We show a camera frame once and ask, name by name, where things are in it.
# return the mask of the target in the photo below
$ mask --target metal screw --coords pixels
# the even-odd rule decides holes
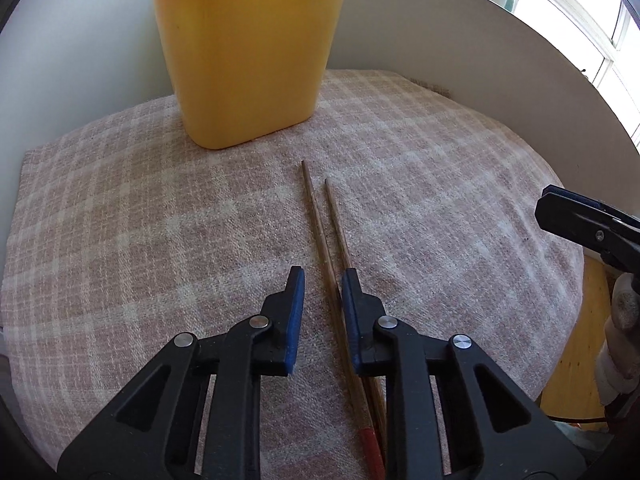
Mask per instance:
[[[457,334],[453,336],[453,344],[458,348],[469,348],[471,346],[471,339],[468,335]]]
[[[378,318],[378,324],[382,328],[395,328],[398,326],[398,320],[393,316],[380,316]]]
[[[193,336],[188,332],[182,332],[174,337],[174,344],[179,346],[180,348],[184,348],[185,346],[190,346],[193,343]]]
[[[249,324],[253,328],[264,328],[269,324],[269,318],[266,316],[253,316],[249,320]]]

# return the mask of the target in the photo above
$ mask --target white wall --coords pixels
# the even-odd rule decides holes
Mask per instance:
[[[510,127],[564,185],[640,214],[640,156],[587,79],[489,0],[345,0],[330,68],[383,68]]]
[[[151,0],[21,0],[0,33],[0,270],[25,150],[172,93]]]

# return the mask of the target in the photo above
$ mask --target wire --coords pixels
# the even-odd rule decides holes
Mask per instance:
[[[567,424],[594,424],[596,422],[607,422],[607,419],[604,416],[598,416],[596,418],[565,418],[564,416],[547,416],[550,420],[566,422]]]

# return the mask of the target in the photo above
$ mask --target window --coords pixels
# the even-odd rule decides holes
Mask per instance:
[[[640,30],[622,2],[518,0],[514,15],[584,72],[640,152]]]

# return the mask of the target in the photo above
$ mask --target wooden stick inside container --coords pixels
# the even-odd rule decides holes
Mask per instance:
[[[340,213],[338,212],[337,201],[335,200],[334,189],[330,178],[325,179],[324,186],[326,189],[327,199],[329,201],[329,212],[331,220],[334,223],[335,232],[338,237],[338,245],[340,246],[340,254],[342,255],[342,264],[345,269],[353,268],[351,253],[347,244],[347,237],[340,223]],[[382,452],[382,456],[386,456],[386,409],[385,397],[382,393],[382,386],[375,377],[362,377],[362,386],[367,396],[367,405],[372,419],[373,428],[376,431],[378,445]]]
[[[314,229],[314,237],[316,239],[316,247],[322,263],[322,277],[324,278],[324,286],[327,291],[329,313],[331,322],[334,327],[335,338],[338,343],[338,357],[340,365],[344,372],[347,383],[347,391],[353,407],[353,413],[358,425],[358,434],[364,450],[365,460],[369,468],[369,475],[372,480],[384,480],[385,466],[380,453],[380,446],[376,437],[375,430],[369,415],[367,396],[360,378],[354,373],[351,367],[351,359],[349,356],[349,344],[347,340],[347,332],[344,327],[342,318],[342,307],[340,299],[340,289],[335,279],[334,265],[329,254],[329,247],[326,243],[326,235],[322,225],[322,219],[318,211],[314,186],[311,182],[311,176],[306,162],[302,161],[302,174],[305,181],[306,194],[309,198],[312,214],[312,225]]]

